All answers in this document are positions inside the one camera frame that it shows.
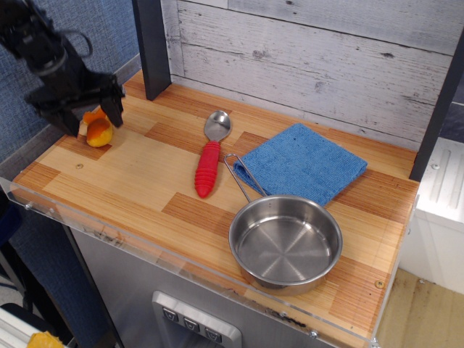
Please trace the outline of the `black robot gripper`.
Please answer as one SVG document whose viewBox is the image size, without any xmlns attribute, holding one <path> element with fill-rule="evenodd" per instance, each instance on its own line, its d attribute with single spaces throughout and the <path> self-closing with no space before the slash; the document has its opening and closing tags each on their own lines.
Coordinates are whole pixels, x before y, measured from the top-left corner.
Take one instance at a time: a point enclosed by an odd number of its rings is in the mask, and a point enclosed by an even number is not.
<svg viewBox="0 0 464 348">
<path fill-rule="evenodd" d="M 25 100 L 40 109 L 40 116 L 61 130 L 77 137 L 80 121 L 75 107 L 100 104 L 110 122 L 123 125 L 123 87 L 113 74 L 89 70 L 79 59 L 48 63 L 33 70 L 43 85 L 30 92 Z"/>
</svg>

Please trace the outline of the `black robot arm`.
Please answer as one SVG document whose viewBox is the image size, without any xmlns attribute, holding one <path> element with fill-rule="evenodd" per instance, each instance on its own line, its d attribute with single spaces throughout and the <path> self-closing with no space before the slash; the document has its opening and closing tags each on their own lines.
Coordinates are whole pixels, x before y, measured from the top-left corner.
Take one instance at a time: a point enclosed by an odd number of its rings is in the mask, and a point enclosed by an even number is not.
<svg viewBox="0 0 464 348">
<path fill-rule="evenodd" d="M 43 85 L 25 97 L 38 115 L 62 132 L 77 136 L 74 109 L 98 104 L 111 123 L 123 125 L 123 87 L 113 74 L 89 70 L 64 32 L 32 1 L 1 2 L 1 45 Z"/>
</svg>

